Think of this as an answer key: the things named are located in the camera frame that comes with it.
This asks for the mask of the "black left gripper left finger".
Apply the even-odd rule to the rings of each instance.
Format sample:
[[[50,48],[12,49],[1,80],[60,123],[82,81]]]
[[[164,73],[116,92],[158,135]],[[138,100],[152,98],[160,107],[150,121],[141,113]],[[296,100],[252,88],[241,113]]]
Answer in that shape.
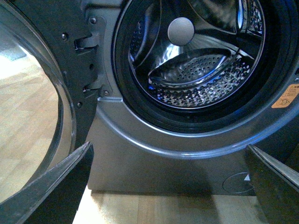
[[[94,157],[87,142],[0,204],[2,224],[71,224]]]

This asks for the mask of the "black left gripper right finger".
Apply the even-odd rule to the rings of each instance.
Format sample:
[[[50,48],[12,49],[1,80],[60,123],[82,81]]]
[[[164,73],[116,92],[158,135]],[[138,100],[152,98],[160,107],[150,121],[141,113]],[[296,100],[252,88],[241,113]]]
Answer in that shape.
[[[254,145],[246,164],[255,194],[270,224],[299,222],[299,149],[282,163]]]

